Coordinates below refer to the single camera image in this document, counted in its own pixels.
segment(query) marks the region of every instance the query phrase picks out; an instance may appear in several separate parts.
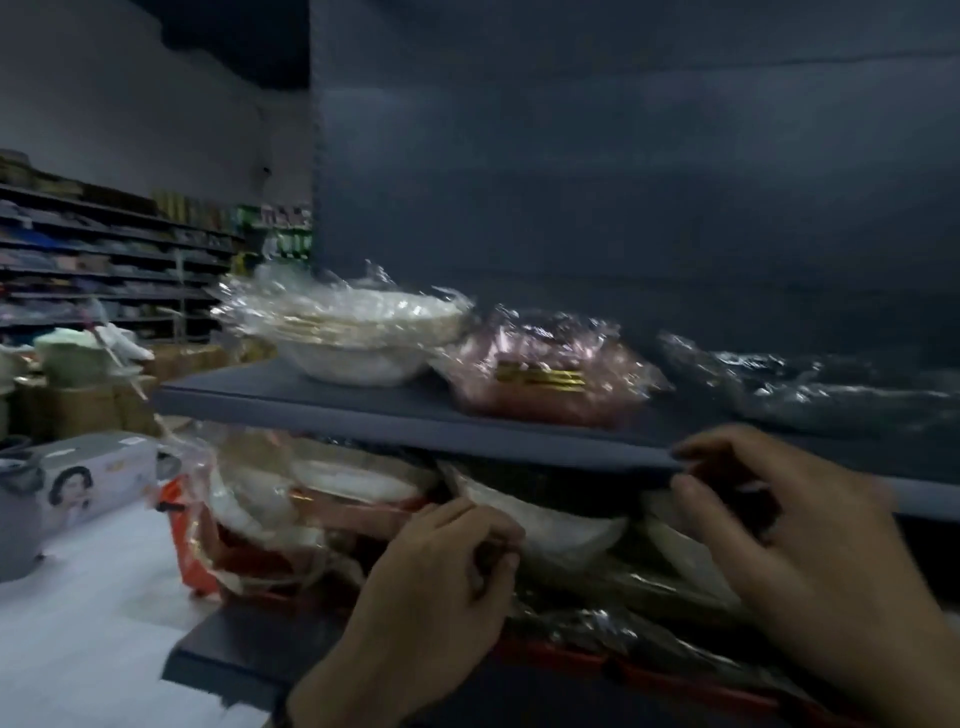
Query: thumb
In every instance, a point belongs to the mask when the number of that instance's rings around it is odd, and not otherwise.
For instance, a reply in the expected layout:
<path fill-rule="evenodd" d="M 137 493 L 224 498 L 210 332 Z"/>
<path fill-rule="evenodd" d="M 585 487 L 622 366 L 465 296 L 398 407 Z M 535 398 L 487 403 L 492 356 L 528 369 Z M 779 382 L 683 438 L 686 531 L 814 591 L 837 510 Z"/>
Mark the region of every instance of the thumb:
<path fill-rule="evenodd" d="M 518 553 L 510 552 L 501 557 L 487 579 L 487 590 L 474 605 L 482 615 L 481 619 L 490 629 L 492 640 L 499 637 L 507 612 L 510 611 L 510 604 L 514 598 L 516 567 L 519 563 Z"/>
<path fill-rule="evenodd" d="M 772 555 L 701 480 L 688 474 L 676 475 L 670 487 L 717 569 L 737 595 L 753 606 L 771 580 Z"/>

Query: gold label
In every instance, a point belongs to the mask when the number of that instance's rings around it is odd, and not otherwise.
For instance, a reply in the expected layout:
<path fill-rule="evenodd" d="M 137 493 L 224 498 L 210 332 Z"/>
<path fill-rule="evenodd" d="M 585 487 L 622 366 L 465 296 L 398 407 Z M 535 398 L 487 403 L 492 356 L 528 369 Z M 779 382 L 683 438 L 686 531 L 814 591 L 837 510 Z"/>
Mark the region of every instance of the gold label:
<path fill-rule="evenodd" d="M 587 387 L 581 372 L 547 369 L 537 365 L 519 364 L 514 361 L 497 362 L 496 380 L 507 384 L 523 384 L 559 392 L 583 392 Z"/>

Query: white box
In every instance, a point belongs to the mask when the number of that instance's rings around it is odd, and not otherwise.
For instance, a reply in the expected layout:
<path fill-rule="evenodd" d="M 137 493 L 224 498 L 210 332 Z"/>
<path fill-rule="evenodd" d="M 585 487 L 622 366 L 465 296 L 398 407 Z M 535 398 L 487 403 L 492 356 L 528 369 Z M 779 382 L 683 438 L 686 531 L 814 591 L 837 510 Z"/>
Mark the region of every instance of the white box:
<path fill-rule="evenodd" d="M 50 535 L 143 497 L 156 486 L 152 437 L 95 432 L 34 448 L 43 469 L 37 495 Z"/>

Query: left hand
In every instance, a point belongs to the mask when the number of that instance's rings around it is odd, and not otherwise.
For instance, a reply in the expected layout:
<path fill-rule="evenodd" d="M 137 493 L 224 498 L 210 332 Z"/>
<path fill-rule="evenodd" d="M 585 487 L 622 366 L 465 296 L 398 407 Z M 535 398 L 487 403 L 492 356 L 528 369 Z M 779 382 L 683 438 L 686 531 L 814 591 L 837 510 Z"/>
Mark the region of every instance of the left hand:
<path fill-rule="evenodd" d="M 519 561 L 508 549 L 477 593 L 476 549 L 516 547 L 523 535 L 509 516 L 464 498 L 417 513 L 373 567 L 343 638 L 291 694 L 294 722 L 308 701 L 336 695 L 341 715 L 327 703 L 309 714 L 329 719 L 310 724 L 386 726 L 453 692 L 496 643 Z"/>

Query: dark panel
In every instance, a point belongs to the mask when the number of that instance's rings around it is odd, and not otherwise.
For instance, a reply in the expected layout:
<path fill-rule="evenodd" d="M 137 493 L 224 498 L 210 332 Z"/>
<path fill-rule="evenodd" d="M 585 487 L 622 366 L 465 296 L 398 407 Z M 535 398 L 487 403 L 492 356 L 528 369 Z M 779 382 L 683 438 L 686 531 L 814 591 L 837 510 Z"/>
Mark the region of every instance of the dark panel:
<path fill-rule="evenodd" d="M 439 83 L 960 50 L 951 0 L 325 0 L 337 84 Z"/>
<path fill-rule="evenodd" d="M 317 265 L 955 364 L 960 6 L 738 5 L 315 3 Z"/>

